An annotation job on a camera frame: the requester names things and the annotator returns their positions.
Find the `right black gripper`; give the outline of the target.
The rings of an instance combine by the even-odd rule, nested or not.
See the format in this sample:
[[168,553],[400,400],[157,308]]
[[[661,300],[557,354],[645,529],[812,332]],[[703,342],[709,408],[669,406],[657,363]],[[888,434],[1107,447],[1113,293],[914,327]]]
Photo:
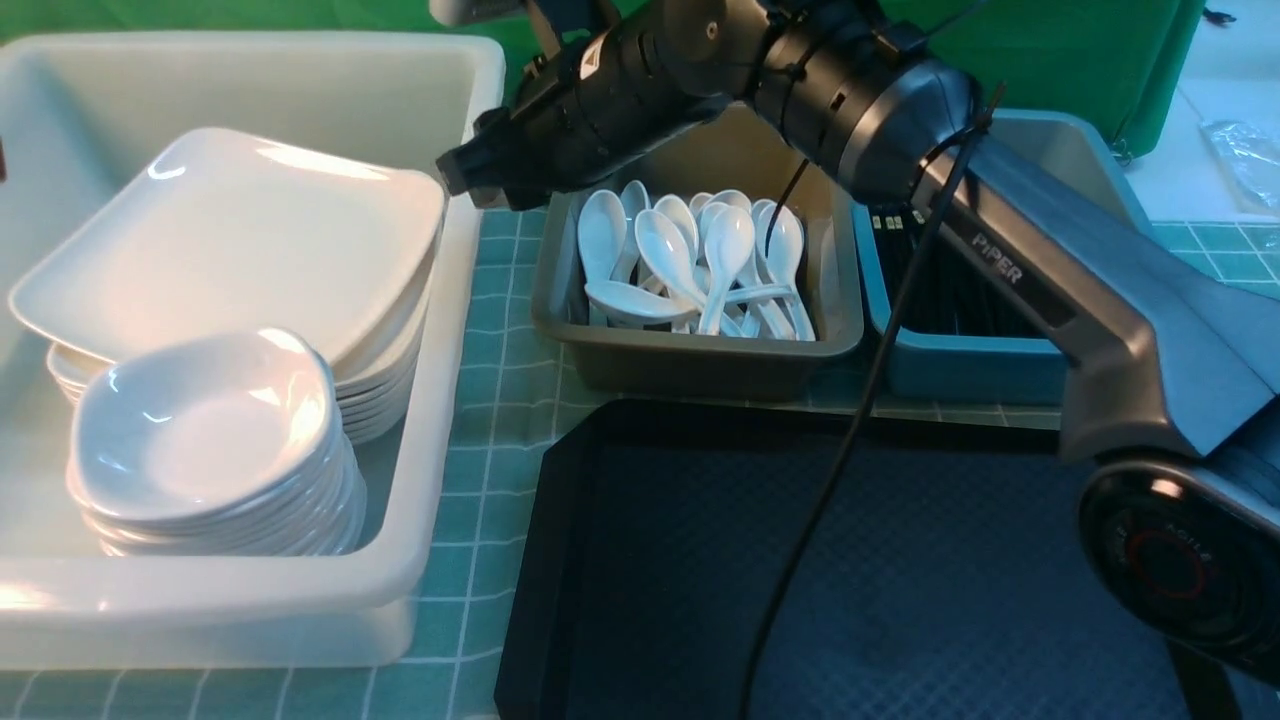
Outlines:
[[701,119],[701,100],[664,69],[604,60],[588,78],[559,68],[538,77],[512,108],[474,123],[470,145],[436,159],[451,196],[479,208],[540,208],[553,193],[585,190]]

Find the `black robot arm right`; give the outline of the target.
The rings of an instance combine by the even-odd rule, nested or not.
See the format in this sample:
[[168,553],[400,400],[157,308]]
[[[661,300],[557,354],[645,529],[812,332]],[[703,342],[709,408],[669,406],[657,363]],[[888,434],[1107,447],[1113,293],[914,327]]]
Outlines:
[[877,1],[649,1],[593,13],[512,106],[436,159],[479,208],[540,208],[744,102],[855,201],[909,202],[1068,360],[1060,454],[1096,470],[1103,587],[1198,655],[1277,684],[1277,301],[1220,284],[991,138],[995,102]]

